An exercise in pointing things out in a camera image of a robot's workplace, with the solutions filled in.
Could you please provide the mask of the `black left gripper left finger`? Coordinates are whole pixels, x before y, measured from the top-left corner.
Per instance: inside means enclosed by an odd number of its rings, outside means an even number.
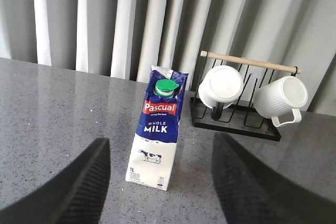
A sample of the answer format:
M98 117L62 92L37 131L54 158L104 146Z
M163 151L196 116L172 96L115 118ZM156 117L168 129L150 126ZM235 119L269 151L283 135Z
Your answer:
M1 210L1 223L99 223L110 182L110 141L95 139L37 190Z

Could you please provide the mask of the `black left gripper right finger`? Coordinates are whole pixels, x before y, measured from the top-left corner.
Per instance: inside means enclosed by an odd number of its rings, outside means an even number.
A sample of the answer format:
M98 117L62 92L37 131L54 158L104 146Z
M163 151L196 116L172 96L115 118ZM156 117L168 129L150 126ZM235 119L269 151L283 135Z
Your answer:
M280 175L227 133L214 135L211 171L227 223L335 223L335 202Z

